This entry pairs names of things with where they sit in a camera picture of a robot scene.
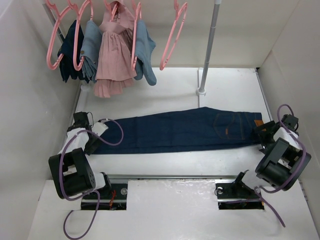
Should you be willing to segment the dark blue jeans trousers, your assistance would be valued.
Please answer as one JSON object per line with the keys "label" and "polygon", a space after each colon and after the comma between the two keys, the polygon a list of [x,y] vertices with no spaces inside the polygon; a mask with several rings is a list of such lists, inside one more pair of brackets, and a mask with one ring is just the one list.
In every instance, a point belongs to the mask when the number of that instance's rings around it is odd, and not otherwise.
{"label": "dark blue jeans trousers", "polygon": [[108,121],[96,155],[157,154],[211,151],[256,145],[253,129],[260,112],[234,112],[209,107]]}

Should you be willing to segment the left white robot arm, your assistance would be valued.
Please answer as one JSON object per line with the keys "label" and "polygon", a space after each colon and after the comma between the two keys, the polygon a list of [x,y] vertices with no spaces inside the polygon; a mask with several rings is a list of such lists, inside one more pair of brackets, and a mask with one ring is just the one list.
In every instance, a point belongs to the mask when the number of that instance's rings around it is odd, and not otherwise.
{"label": "left white robot arm", "polygon": [[100,198],[111,195],[112,185],[104,172],[92,170],[87,156],[103,144],[101,135],[108,129],[102,122],[90,124],[86,112],[73,114],[61,151],[48,159],[55,189],[61,199],[94,191]]}

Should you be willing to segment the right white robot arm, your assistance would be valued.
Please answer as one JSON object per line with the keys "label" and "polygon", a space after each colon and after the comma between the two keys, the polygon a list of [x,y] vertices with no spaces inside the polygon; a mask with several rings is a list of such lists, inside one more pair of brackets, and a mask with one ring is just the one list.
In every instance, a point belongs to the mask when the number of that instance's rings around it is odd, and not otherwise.
{"label": "right white robot arm", "polygon": [[289,190],[312,158],[299,140],[299,119],[293,113],[283,115],[277,122],[255,124],[253,135],[260,141],[263,158],[254,170],[255,177],[240,172],[231,184],[231,192],[243,199],[256,198],[260,190]]}

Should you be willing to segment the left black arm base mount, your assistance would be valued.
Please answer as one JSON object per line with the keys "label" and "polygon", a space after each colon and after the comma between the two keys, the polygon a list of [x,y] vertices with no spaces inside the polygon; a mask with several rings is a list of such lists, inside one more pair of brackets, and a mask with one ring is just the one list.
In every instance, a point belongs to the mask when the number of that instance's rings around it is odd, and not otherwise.
{"label": "left black arm base mount", "polygon": [[[111,188],[97,190],[100,194],[98,210],[102,211],[125,211],[127,209],[128,183],[113,183]],[[96,209],[98,196],[92,192],[84,196],[80,203],[81,210],[93,211]]]}

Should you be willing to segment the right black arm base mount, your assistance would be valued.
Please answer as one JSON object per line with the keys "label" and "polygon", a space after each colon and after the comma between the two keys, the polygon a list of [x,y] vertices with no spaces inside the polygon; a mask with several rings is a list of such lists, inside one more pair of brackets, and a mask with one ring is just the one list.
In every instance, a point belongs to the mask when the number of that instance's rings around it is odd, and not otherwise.
{"label": "right black arm base mount", "polygon": [[253,189],[243,183],[215,184],[219,210],[264,210],[264,204]]}

